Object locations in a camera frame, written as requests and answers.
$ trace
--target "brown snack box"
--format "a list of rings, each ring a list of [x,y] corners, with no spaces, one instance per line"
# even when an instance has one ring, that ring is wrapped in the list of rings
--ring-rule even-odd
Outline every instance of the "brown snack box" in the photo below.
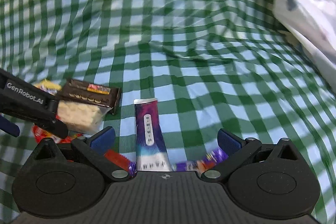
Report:
[[[93,83],[68,79],[56,97],[78,103],[109,107],[109,113],[115,115],[121,95],[121,88],[96,85]]]

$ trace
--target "toothpaste tube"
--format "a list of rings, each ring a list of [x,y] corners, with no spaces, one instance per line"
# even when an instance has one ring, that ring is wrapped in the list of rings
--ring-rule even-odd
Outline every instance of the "toothpaste tube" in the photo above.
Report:
[[[202,160],[180,162],[172,165],[172,170],[176,172],[197,171],[199,174],[202,174],[227,158],[227,154],[218,147],[210,153],[207,153]]]
[[[134,100],[136,119],[136,168],[138,171],[171,171],[159,125],[158,100]]]

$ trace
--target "green checkered tablecloth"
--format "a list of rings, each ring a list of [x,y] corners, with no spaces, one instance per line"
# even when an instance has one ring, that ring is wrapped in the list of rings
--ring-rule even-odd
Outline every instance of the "green checkered tablecloth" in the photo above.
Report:
[[[30,83],[122,87],[104,126],[131,160],[139,98],[158,98],[172,163],[215,148],[219,128],[264,143],[291,138],[321,184],[313,215],[334,223],[335,97],[279,28],[272,0],[0,0],[1,68]],[[36,145],[31,124],[16,122],[20,137],[0,135],[5,223],[18,215],[11,184]]]

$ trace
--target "white puffed snack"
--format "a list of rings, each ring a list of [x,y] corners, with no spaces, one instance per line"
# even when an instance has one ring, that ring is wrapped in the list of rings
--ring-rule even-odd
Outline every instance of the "white puffed snack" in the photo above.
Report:
[[[69,130],[94,134],[97,132],[97,123],[101,120],[102,112],[95,105],[60,101],[57,115]]]

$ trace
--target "blue gripper pad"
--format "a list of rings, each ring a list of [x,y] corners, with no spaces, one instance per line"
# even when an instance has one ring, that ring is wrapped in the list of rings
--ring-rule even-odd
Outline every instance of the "blue gripper pad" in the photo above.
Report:
[[[230,157],[233,153],[241,149],[246,142],[232,134],[229,131],[221,128],[217,134],[217,142],[219,147]]]
[[[113,127],[105,127],[103,130],[88,138],[86,144],[100,155],[104,155],[114,144],[115,137],[116,133]]]
[[[2,115],[0,115],[0,130],[14,137],[18,137],[20,135],[20,128],[16,124],[8,121]]]

